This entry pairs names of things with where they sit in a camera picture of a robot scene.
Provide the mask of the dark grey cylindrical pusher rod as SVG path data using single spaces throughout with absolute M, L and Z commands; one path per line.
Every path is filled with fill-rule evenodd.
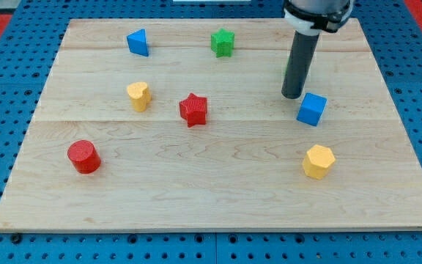
M 308 36 L 295 32 L 281 88 L 285 98 L 297 99 L 301 96 L 318 39 L 319 35 Z

